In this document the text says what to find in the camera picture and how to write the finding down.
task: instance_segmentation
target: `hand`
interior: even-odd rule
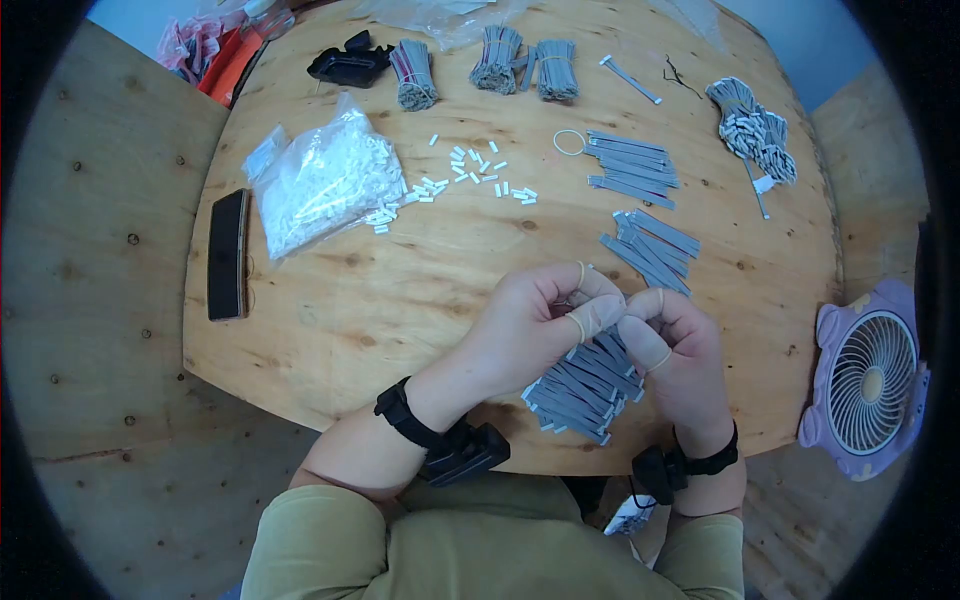
[[[583,263],[509,273],[460,344],[415,375],[463,394],[466,407],[522,390],[571,348],[615,324],[626,307],[613,283]],[[410,384],[417,384],[411,378]]]
[[[630,298],[618,330],[636,367],[653,381],[655,402],[676,426],[684,452],[702,458],[727,445],[733,422],[713,319],[685,296],[651,288]]]

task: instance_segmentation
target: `bundle of gray cables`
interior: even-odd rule
[[[707,86],[707,96],[720,107],[720,139],[741,158],[756,157],[766,141],[765,110],[750,87],[736,77]]]
[[[540,61],[537,92],[543,100],[571,100],[580,96],[580,86],[573,74],[576,47],[572,39],[542,39],[537,43]]]
[[[402,39],[390,53],[390,64],[396,72],[396,103],[407,110],[432,107],[439,95],[430,76],[430,53],[426,44]]]
[[[514,57],[523,41],[516,29],[488,25],[483,30],[483,54],[470,71],[470,80],[480,89],[498,94],[516,91]]]
[[[797,182],[797,163],[786,151],[786,119],[766,111],[764,119],[767,133],[760,155],[754,156],[754,160],[774,181],[793,185]]]

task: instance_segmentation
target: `small fan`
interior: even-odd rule
[[[896,279],[849,306],[817,315],[820,362],[799,442],[819,445],[853,481],[866,481],[909,447],[924,417],[930,371],[920,358],[913,292]]]

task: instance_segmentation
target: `wooden panel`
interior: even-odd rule
[[[897,91],[874,63],[813,112],[843,244],[845,299],[896,277],[913,285],[924,166]]]
[[[924,176],[882,67],[868,67],[817,108],[813,123],[839,215],[847,300],[888,276],[912,284]],[[769,600],[827,596],[879,524],[908,460],[854,483],[819,448],[792,444],[748,459],[747,581]]]
[[[235,585],[260,510],[315,437],[182,368],[184,265],[227,115],[85,22],[4,199],[12,405],[54,510],[114,597]]]
[[[588,188],[586,175],[600,172],[596,160],[562,156],[551,143],[560,129],[599,128],[664,145],[677,165],[683,187],[672,194],[676,212],[650,211],[703,241],[689,285],[724,327],[742,447],[754,454],[795,439],[814,358],[814,315],[822,302],[839,295],[833,215],[810,127],[792,88],[764,40],[725,13],[721,28],[731,55],[717,54],[643,3],[564,0],[530,9],[514,23],[526,39],[577,40],[583,94],[569,106],[544,103],[533,91],[503,97],[472,87],[467,73],[478,45],[435,57],[433,77],[442,100],[429,110],[400,110],[396,78],[389,72],[369,90],[351,89],[377,131],[394,140],[410,180],[445,177],[454,144],[483,151],[493,139],[502,149],[498,158],[510,162],[498,172],[501,180],[537,189],[540,201],[520,206],[512,199],[498,201],[489,183],[458,183],[435,204],[403,208],[389,235],[354,229],[278,268],[266,259],[254,214],[255,306],[242,322],[210,323],[204,300],[210,205],[246,184],[240,165],[277,122],[296,135],[332,116],[341,90],[318,86],[303,72],[318,51],[317,40],[341,39],[368,26],[381,43],[408,35],[347,22],[353,4],[300,15],[297,26],[268,47],[228,120],[205,184],[187,267],[188,370],[323,430],[454,344],[509,271],[581,259],[610,274],[626,292],[642,289],[639,277],[596,241],[600,233],[614,231],[612,211],[637,203]],[[781,186],[767,196],[770,221],[760,218],[742,162],[717,138],[716,106],[662,79],[664,53],[693,87],[740,77],[766,107],[789,120],[789,150],[801,178],[795,187]],[[606,54],[614,54],[663,104],[655,107],[600,67]],[[430,148],[433,132],[441,138]],[[476,418],[509,435],[513,458],[504,469],[536,473],[627,472],[630,458],[660,426],[651,403],[632,405],[614,423],[611,444],[594,452],[595,445],[576,434],[541,433],[516,396],[483,405]]]

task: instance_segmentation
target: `wooden table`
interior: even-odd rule
[[[648,208],[703,242],[687,281],[694,299],[723,327],[730,400],[747,455],[795,439],[815,359],[817,308],[839,294],[838,250],[828,185],[806,116],[766,42],[727,13],[720,27],[730,49],[718,53],[683,26],[642,2],[556,0],[511,23],[534,41],[577,41],[582,95],[570,106],[542,102],[534,89],[499,96],[468,81],[480,46],[436,54],[433,78],[441,101],[421,112],[396,104],[396,77],[371,89],[340,88],[309,78],[306,67],[323,49],[370,28],[378,43],[425,36],[350,20],[352,2],[298,16],[286,36],[267,48],[236,103],[207,175],[188,257],[183,355],[188,370],[256,406],[324,430],[344,413],[375,399],[402,376],[428,364],[467,331],[494,284],[507,272],[580,259],[628,293],[643,280],[597,242],[615,232],[611,212],[638,202],[593,190],[600,174],[591,156],[562,156],[551,142],[561,129],[595,128],[661,144],[677,166],[682,188],[676,211]],[[663,98],[654,106],[597,62],[607,54]],[[717,137],[719,112],[706,97],[664,81],[669,54],[685,80],[701,91],[734,75],[768,109],[790,124],[788,150],[800,180],[765,196],[760,217],[743,164]],[[539,193],[537,204],[498,200],[492,185],[451,185],[434,204],[400,211],[387,235],[356,228],[274,268],[266,257],[256,211],[250,220],[252,310],[242,321],[206,317],[206,248],[210,207],[247,185],[247,154],[279,122],[291,135],[324,125],[337,95],[348,89],[376,130],[390,137],[408,180],[451,176],[447,154],[472,146],[493,158],[488,140],[509,166],[498,174]],[[430,136],[440,134],[435,147]],[[613,422],[611,442],[598,448],[573,432],[542,433],[518,396],[478,407],[510,440],[504,470],[554,474],[614,474],[662,431],[653,403],[631,405]]]

